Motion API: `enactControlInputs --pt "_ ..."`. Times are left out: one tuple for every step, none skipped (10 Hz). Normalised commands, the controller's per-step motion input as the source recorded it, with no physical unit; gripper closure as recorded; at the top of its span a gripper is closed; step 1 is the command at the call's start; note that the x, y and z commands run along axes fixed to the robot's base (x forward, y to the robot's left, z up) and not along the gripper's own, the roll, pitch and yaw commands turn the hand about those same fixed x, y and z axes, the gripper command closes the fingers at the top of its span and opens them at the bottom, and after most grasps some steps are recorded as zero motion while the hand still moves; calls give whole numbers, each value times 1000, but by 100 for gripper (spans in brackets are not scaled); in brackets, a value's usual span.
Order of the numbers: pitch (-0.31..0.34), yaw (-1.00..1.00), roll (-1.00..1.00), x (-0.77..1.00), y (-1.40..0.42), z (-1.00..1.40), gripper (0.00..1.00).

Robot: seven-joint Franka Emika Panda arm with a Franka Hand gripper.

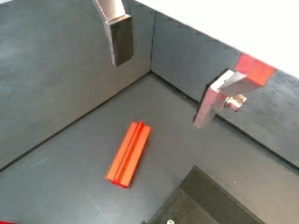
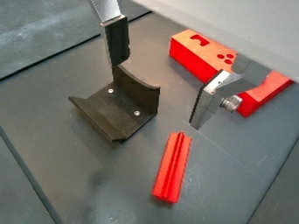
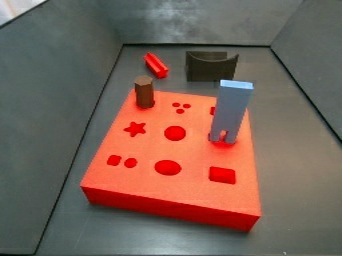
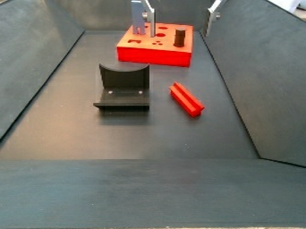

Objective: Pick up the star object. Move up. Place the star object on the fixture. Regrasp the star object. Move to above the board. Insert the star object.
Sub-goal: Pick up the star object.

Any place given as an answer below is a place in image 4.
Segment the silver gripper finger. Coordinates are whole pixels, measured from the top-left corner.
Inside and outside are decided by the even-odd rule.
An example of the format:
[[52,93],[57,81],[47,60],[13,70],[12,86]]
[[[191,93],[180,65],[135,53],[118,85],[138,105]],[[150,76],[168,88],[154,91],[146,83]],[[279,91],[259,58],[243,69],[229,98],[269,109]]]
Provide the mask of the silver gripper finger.
[[142,6],[144,8],[144,13],[142,17],[146,21],[151,23],[151,37],[155,37],[155,10],[151,7],[148,0],[142,0]]
[[210,34],[211,24],[216,20],[220,4],[222,4],[222,0],[215,0],[211,7],[207,9],[207,20],[204,23],[204,36],[208,36]]

